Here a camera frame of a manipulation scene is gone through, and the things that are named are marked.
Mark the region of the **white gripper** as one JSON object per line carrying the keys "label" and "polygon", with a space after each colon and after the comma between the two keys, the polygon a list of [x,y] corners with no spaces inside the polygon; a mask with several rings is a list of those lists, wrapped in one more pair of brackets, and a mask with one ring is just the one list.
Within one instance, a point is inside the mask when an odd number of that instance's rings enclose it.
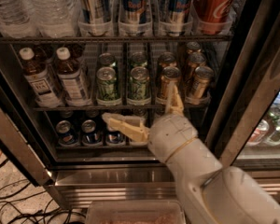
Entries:
{"label": "white gripper", "polygon": [[123,133],[135,142],[148,141],[148,149],[160,162],[167,162],[180,147],[198,136],[197,130],[183,116],[184,105],[176,84],[170,83],[168,88],[166,115],[159,117],[150,131],[141,117],[115,113],[102,115],[108,128]]}

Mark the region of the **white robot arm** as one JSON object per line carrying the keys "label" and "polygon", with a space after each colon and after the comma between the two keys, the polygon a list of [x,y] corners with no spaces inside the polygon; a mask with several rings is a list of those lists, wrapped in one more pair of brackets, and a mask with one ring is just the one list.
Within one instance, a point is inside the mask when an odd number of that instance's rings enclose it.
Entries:
{"label": "white robot arm", "polygon": [[280,204],[246,172],[223,167],[183,114],[175,84],[165,113],[151,127],[139,117],[104,113],[107,126],[146,142],[175,180],[177,199],[191,224],[280,224]]}

